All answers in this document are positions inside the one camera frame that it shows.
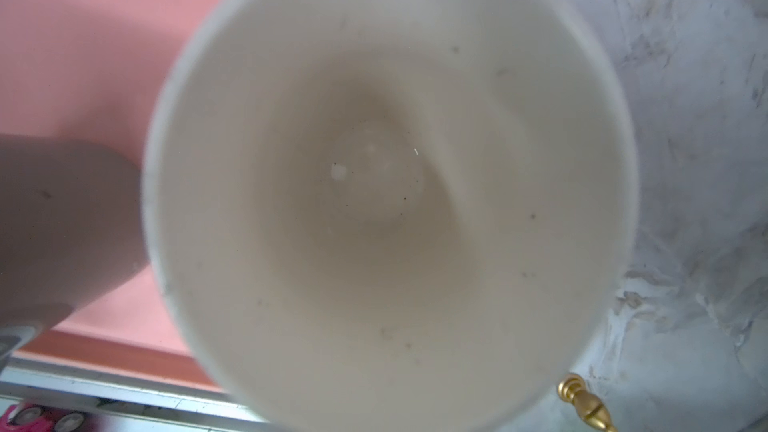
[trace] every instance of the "cup rim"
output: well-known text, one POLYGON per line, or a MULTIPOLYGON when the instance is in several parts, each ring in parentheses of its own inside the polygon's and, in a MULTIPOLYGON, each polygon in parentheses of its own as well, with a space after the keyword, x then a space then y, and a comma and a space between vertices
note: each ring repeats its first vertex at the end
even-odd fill
MULTIPOLYGON (((206 340, 199 334, 193 323, 187 321, 185 310, 188 305, 182 297, 176 297, 170 286, 172 279, 167 274, 170 261, 164 253, 164 238, 160 233, 160 211, 156 207, 155 198, 159 195, 160 181, 158 177, 162 173, 164 156, 166 155, 166 140, 171 128, 174 117, 178 113, 178 99, 182 95, 187 79, 197 67, 197 63, 203 57, 208 45, 216 40, 216 37, 229 24, 251 0, 222 0, 208 14, 202 25, 193 34, 192 38, 184 46, 177 61, 174 63, 162 89, 160 90, 158 100, 155 105, 154 115, 150 124, 147 144, 144 153, 144 170, 141 185, 142 196, 142 218, 144 223, 144 233, 146 236, 148 254, 153 265, 154 275, 157 279, 161 295, 164 299, 168 312, 177 324, 184 340, 190 345, 190 350, 194 351, 194 356, 206 369, 212 378, 220 383, 224 388, 230 390, 236 397, 255 398, 253 391, 239 382, 236 377, 229 374, 226 368, 221 367, 216 360, 214 348, 206 345, 206 340)), ((541 6, 548 8, 557 23, 563 30, 569 33, 576 43, 584 50, 584 55, 593 67, 590 73, 600 83, 600 90, 604 93, 607 103, 607 109, 614 111, 612 119, 615 121, 615 129, 618 132, 618 143, 621 144, 619 152, 621 161, 624 164, 623 189, 624 216, 620 221, 621 228, 624 230, 624 239, 622 240, 623 263, 629 262, 632 245, 634 243, 635 228, 638 223, 639 215, 639 170, 638 156, 634 146, 634 132, 630 118, 629 108, 624 97, 624 92, 619 79, 614 71, 613 65, 591 32, 590 27, 584 20, 571 9, 571 6, 563 0, 532 0, 541 6)), ((606 293, 600 304, 595 304, 591 312, 591 331, 597 331, 604 312, 609 309, 610 294, 606 293)), ((574 350, 581 353, 587 346, 591 336, 584 337, 580 344, 574 344, 574 350)), ((504 424, 504 422, 518 415, 525 408, 530 407, 536 400, 544 396, 548 390, 548 382, 552 382, 552 387, 556 385, 556 377, 542 380, 542 389, 533 391, 529 394, 530 400, 527 403, 519 404, 517 408, 508 410, 506 414, 497 418, 488 418, 487 427, 495 427, 504 424)), ((294 417, 280 417, 280 414, 269 412, 267 401, 260 400, 263 404, 266 416, 279 420, 281 424, 295 427, 298 430, 317 430, 312 424, 303 424, 301 420, 294 417)))

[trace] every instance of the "gray marble surface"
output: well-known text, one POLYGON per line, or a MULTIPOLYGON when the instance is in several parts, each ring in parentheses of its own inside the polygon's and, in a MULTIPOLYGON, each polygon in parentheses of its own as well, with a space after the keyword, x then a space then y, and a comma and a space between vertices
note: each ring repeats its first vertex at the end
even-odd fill
MULTIPOLYGON (((621 432, 768 430, 767 0, 567 0, 640 152, 634 262, 574 365, 621 432)), ((588 430, 548 394, 505 432, 588 430)))

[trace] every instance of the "gold metal fixture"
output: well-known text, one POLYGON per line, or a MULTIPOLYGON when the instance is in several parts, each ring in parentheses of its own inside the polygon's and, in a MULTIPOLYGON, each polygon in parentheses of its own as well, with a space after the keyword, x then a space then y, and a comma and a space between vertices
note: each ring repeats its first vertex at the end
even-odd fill
POLYGON ((558 396, 576 409, 586 425, 604 432, 618 432, 610 419, 608 409, 600 398, 587 389, 581 375, 568 374, 558 384, 558 396))

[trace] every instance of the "white cup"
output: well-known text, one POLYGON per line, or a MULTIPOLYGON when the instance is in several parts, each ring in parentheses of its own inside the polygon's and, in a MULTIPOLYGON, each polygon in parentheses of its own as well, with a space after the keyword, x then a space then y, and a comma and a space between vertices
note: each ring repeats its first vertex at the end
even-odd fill
POLYGON ((559 0, 225 0, 146 156, 181 333, 296 430, 513 417, 581 351, 637 218, 619 82, 559 0))

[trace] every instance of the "beige object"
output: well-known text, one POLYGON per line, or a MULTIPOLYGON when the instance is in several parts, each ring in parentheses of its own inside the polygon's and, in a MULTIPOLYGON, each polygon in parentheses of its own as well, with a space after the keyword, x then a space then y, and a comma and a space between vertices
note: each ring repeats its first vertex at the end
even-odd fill
POLYGON ((0 358, 146 266, 139 178, 101 145, 0 135, 0 358))
POLYGON ((559 0, 226 0, 144 177, 200 362, 320 432, 513 416, 597 325, 637 216, 618 80, 559 0))

